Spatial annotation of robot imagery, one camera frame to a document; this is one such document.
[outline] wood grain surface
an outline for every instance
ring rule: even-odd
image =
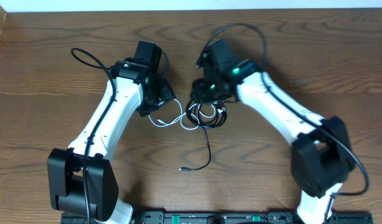
[[[269,43],[268,71],[297,101],[344,120],[371,179],[362,197],[338,197],[336,210],[368,211],[382,223],[382,9],[82,12],[9,14],[0,41],[0,223],[58,223],[50,206],[46,161],[66,149],[103,95],[101,70],[72,58],[83,48],[109,66],[133,56],[139,40],[160,45],[170,59],[169,83],[185,106],[201,48],[232,22],[259,26]],[[241,57],[261,60],[260,40],[246,29],[221,35]],[[169,103],[154,117],[178,114]],[[134,114],[113,167],[120,198],[167,210],[253,211],[296,208],[300,189],[290,173],[285,140],[259,114],[228,105],[228,120],[208,130],[156,128]],[[359,190],[356,169],[342,191]]]

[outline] white cable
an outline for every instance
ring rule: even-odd
[[[215,108],[215,106],[213,106],[213,105],[211,105],[212,106],[212,108],[213,108],[213,115],[211,115],[211,116],[207,116],[207,115],[205,115],[203,112],[202,112],[202,110],[200,109],[201,108],[201,105],[198,105],[198,110],[199,110],[199,113],[202,115],[202,116],[204,116],[204,117],[206,117],[206,118],[212,118],[212,117],[214,117],[215,115],[216,115],[216,108]]]
[[[149,114],[149,115],[148,115],[148,118],[149,118],[149,120],[151,121],[151,123],[152,123],[153,125],[159,127],[159,128],[163,128],[163,127],[167,127],[167,126],[169,126],[169,125],[175,124],[176,122],[180,121],[181,127],[183,127],[183,128],[186,129],[186,130],[190,130],[190,131],[191,131],[191,130],[195,130],[195,129],[197,129],[198,126],[196,126],[196,127],[194,127],[194,128],[188,128],[188,127],[185,126],[185,124],[183,123],[183,117],[186,115],[186,113],[185,113],[185,112],[183,113],[183,108],[181,107],[180,102],[179,102],[178,100],[176,100],[176,99],[174,99],[174,100],[175,100],[175,101],[179,104],[179,106],[180,106],[180,115],[178,115],[178,117],[176,117],[176,118],[175,118],[172,122],[170,122],[170,123],[166,123],[165,121],[163,121],[163,120],[161,120],[161,119],[157,119],[158,122],[160,122],[160,123],[163,124],[163,125],[159,125],[159,124],[156,124],[156,123],[152,120],[151,115]],[[189,108],[189,110],[190,110],[191,108],[193,108],[194,106],[197,106],[197,105],[198,105],[197,103],[194,104],[194,105],[192,105],[192,106]],[[200,121],[199,121],[199,119],[198,119],[197,116],[195,116],[194,114],[191,114],[191,116],[193,116],[194,118],[196,118],[197,121],[198,121],[198,124],[200,124]]]

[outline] green terminal block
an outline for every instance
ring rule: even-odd
[[[252,217],[252,222],[260,222],[260,217],[259,216],[256,216],[256,217]]]
[[[172,224],[180,224],[180,215],[172,215]]]

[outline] green led light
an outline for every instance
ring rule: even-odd
[[[238,72],[240,72],[240,68],[234,68],[234,69],[233,69],[233,73],[234,73],[234,74],[237,74]]]

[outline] black mounting base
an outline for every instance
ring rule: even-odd
[[[329,224],[373,224],[370,213],[333,212]],[[85,217],[63,213],[61,224],[83,224]],[[303,224],[299,217],[290,211],[256,213],[172,213],[138,212],[134,213],[130,224],[236,224],[272,223]]]

